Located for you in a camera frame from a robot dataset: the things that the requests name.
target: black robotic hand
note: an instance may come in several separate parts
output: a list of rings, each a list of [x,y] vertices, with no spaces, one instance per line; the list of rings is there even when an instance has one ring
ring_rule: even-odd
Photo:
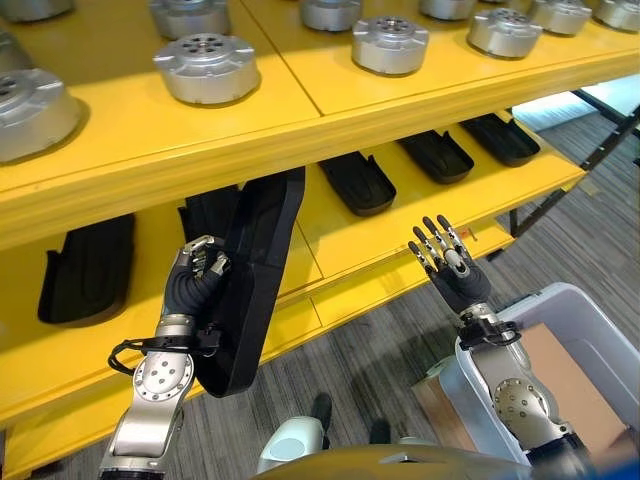
[[[438,232],[429,217],[424,217],[422,221],[434,236],[442,255],[419,227],[413,227],[413,233],[418,237],[424,252],[415,242],[409,242],[409,248],[424,267],[442,298],[460,315],[473,305],[486,303],[491,293],[491,284],[471,259],[469,251],[447,219],[442,215],[438,215],[437,219],[445,231],[444,236]],[[433,265],[425,256],[425,252],[433,261]]]
[[[204,236],[178,251],[164,291],[164,315],[195,317],[207,305],[230,266],[221,251],[212,255],[221,243],[220,239]]]
[[[156,336],[124,340],[116,345],[107,360],[111,368],[127,375],[134,374],[133,368],[118,360],[118,355],[124,350],[137,350],[145,355],[148,352],[165,352],[205,356],[217,351],[217,344],[202,345],[198,342],[193,319],[210,302],[220,279],[231,266],[229,258],[218,250],[221,244],[220,239],[205,235],[178,250],[165,286]],[[174,326],[169,329],[171,333],[165,329],[168,325]]]

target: yellow shelf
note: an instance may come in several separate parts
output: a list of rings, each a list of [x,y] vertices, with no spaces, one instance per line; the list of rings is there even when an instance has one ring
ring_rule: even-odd
[[[513,241],[493,221],[473,225],[465,242],[475,257]],[[273,317],[262,355],[266,362],[339,324],[366,313],[427,281],[414,258],[401,255],[366,273],[349,277]],[[202,393],[196,384],[190,397]],[[4,480],[21,479],[33,469],[62,458],[111,434],[131,401],[130,378],[118,375],[73,402],[26,419],[8,430]],[[185,432],[192,428],[185,426]]]
[[[510,118],[506,113],[499,115]],[[452,185],[432,181],[396,142],[361,150],[365,155],[375,155],[398,191],[391,208],[370,218],[349,211],[319,166],[307,168],[306,197],[298,223],[325,281],[406,251],[411,228],[424,215],[435,219],[441,213],[455,227],[466,226],[585,174],[528,130],[541,152],[518,168],[499,163],[459,125],[438,132],[445,130],[475,162],[471,173]]]
[[[0,396],[0,426],[117,375],[106,363],[111,349],[125,338],[153,334],[171,259],[184,243],[177,207],[176,202],[136,214],[135,256],[126,309],[95,326],[56,327],[37,319],[46,251],[60,250],[64,235],[0,252],[4,272],[0,276],[0,303],[4,305],[0,376],[5,385]],[[291,295],[321,278],[296,226],[280,295]],[[280,345],[283,334],[278,333],[269,342]],[[136,358],[133,352],[122,356],[128,362]]]
[[[494,220],[470,226],[462,235],[473,258],[509,246],[513,237]],[[344,281],[311,296],[324,328],[333,328],[428,282],[422,267],[408,249],[370,270],[350,275]]]
[[[616,70],[637,71],[638,35],[615,32],[593,20],[573,38],[544,34],[526,58],[508,61],[487,57],[470,47],[466,42],[468,22],[430,19],[419,13],[416,0],[363,2],[364,18],[404,16],[426,27],[430,35],[424,64],[418,72],[401,78],[381,77],[353,63],[350,31],[328,33],[304,27],[297,2],[242,1],[325,115],[417,95],[433,100],[446,96],[449,108],[464,115],[467,106],[475,101],[467,97],[478,94],[490,82],[495,96],[486,99],[493,103],[484,110],[486,113],[514,105],[503,102],[513,98],[511,90],[527,88],[524,84],[535,88],[532,93],[541,97],[547,93],[547,82],[553,82],[556,91],[570,90],[578,86],[575,81],[587,71],[606,75],[596,71],[616,64]],[[494,7],[480,3],[476,9]],[[440,125],[443,124],[432,123],[427,127]]]
[[[76,3],[73,13],[51,21],[0,24],[65,82],[86,121],[61,147],[0,167],[0,246],[260,176],[256,152],[254,165],[248,158],[229,164],[221,152],[237,154],[239,145],[264,135],[256,132],[319,116],[238,1],[229,5],[234,33],[255,47],[262,82],[224,107],[171,97],[152,61],[167,40],[156,32],[147,1]],[[230,174],[241,178],[230,181]]]
[[[368,15],[407,14],[432,32],[419,73],[382,78],[352,65],[349,33],[301,28],[297,2],[246,5],[230,2],[234,32],[256,47],[262,85],[221,108],[170,97],[142,0],[79,0],[70,15],[10,25],[91,115],[62,147],[0,167],[0,249],[640,68],[637,35],[592,23],[507,62],[467,47],[462,24],[417,17],[414,0],[380,0]]]

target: robot finger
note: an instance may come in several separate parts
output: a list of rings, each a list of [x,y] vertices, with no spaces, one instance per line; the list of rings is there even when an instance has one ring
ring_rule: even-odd
[[[433,245],[431,245],[431,242],[429,241],[427,236],[424,234],[424,232],[420,230],[420,228],[418,227],[413,227],[413,233],[416,237],[418,237],[418,240],[420,240],[420,243],[422,243],[422,245],[424,246],[424,249],[427,251],[431,259],[433,260],[433,263],[435,264],[436,269],[438,271],[442,270],[446,262],[440,256],[438,251],[433,247]]]
[[[415,242],[409,242],[408,245],[409,250],[411,250],[416,256],[418,262],[420,262],[420,265],[422,265],[422,268],[424,268],[425,272],[427,272],[427,275],[431,276],[432,274],[434,274],[436,270],[431,266],[429,260],[427,260],[427,258],[422,254],[422,252],[420,251],[420,247],[418,247]]]
[[[431,234],[435,237],[436,241],[438,242],[438,245],[440,245],[440,248],[442,249],[443,252],[447,248],[449,248],[449,245],[447,245],[447,242],[445,241],[444,238],[442,238],[442,235],[440,235],[440,232],[438,232],[438,229],[436,228],[436,226],[434,225],[434,223],[431,221],[429,217],[422,217],[422,223],[424,223],[424,226],[427,227],[431,232]]]
[[[460,239],[458,232],[454,230],[454,228],[444,217],[444,215],[438,215],[437,219],[438,223],[442,225],[442,228],[444,228],[445,232],[447,232],[447,235],[449,235],[449,239],[451,240],[451,243],[453,243],[453,248],[455,248],[456,252],[458,252],[458,254],[462,257],[471,258],[471,255],[469,254],[469,251],[467,250],[467,247],[465,246],[463,241]]]

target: silver robotic arm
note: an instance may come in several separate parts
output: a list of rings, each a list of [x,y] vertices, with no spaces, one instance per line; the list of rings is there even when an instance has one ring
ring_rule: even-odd
[[[214,348],[202,348],[194,338],[196,315],[230,266],[222,252],[213,262],[208,260],[219,243],[204,236],[178,251],[155,336],[126,340],[109,358],[113,368],[133,375],[133,401],[104,455],[101,480],[164,478],[168,453],[182,428],[182,403],[195,378],[192,354],[215,354]],[[135,371],[117,360],[127,348],[146,353]]]
[[[423,218],[437,246],[414,227],[420,246],[409,242],[409,248],[462,321],[460,345],[471,350],[498,418],[528,452],[532,464],[542,460],[553,478],[588,474],[586,449],[571,425],[560,418],[553,394],[531,370],[517,326],[502,322],[492,311],[487,303],[489,280],[446,218],[439,215],[437,220],[444,235],[428,217]]]

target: metal cylindrical part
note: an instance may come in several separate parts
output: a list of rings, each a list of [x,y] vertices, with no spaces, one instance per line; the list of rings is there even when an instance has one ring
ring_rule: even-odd
[[[420,12],[439,20],[469,18],[476,0],[420,0]]]
[[[44,20],[73,8],[73,0],[0,0],[0,15],[10,22]]]
[[[351,56],[374,72],[401,75],[420,68],[429,42],[426,28],[401,17],[359,20],[353,26]]]
[[[593,16],[618,30],[640,31],[639,0],[600,0]]]
[[[529,10],[532,23],[549,32],[576,35],[591,17],[582,0],[534,0]]]
[[[314,30],[349,30],[361,16],[361,0],[300,0],[300,19]]]
[[[18,40],[9,32],[0,30],[0,72],[31,68],[33,62]]]
[[[55,75],[38,68],[0,73],[0,162],[58,143],[79,118],[78,104]]]
[[[490,55],[522,58],[533,49],[541,33],[542,27],[520,12],[497,8],[475,15],[467,40]]]
[[[187,103],[226,103],[260,83],[255,51],[238,37],[198,33],[160,50],[153,61],[167,89]]]
[[[199,32],[231,31],[227,0],[150,0],[149,10],[158,33],[172,40]]]

